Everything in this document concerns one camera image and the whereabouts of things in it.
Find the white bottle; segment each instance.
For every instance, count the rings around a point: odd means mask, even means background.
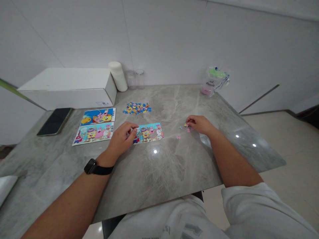
[[[127,91],[127,83],[121,63],[117,61],[111,61],[109,63],[109,68],[111,70],[116,88],[121,92]]]

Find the smartphone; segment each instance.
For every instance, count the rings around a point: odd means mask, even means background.
[[[73,111],[72,108],[55,109],[52,115],[48,118],[42,126],[37,136],[48,136],[59,134],[65,125],[66,121]]]

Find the gray marble tabletop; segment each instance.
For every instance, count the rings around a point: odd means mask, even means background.
[[[152,112],[124,114],[129,102],[147,102]],[[219,94],[206,98],[198,85],[129,89],[117,94],[114,107],[114,129],[124,121],[159,122],[164,139],[132,145],[119,158],[93,223],[222,184],[207,138],[183,126],[189,115],[206,116],[258,172],[286,164]],[[0,164],[0,176],[19,176],[0,209],[0,238],[20,238],[108,146],[109,140],[71,146],[85,110],[74,110],[61,134],[37,137],[51,114],[46,112]]]

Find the cardboard box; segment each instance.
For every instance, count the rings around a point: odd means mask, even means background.
[[[114,106],[116,86],[109,69],[47,68],[18,88],[46,110]]]

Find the white floor tile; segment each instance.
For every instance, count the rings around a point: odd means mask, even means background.
[[[224,185],[204,190],[203,200],[208,219],[222,230],[226,230],[230,224],[226,217],[221,189]]]
[[[287,205],[319,232],[319,133],[286,112],[244,119],[286,160],[287,165],[261,173]]]
[[[244,119],[281,155],[318,147],[319,133],[287,112],[245,116]]]
[[[104,239],[102,222],[91,224],[87,229],[83,239]]]

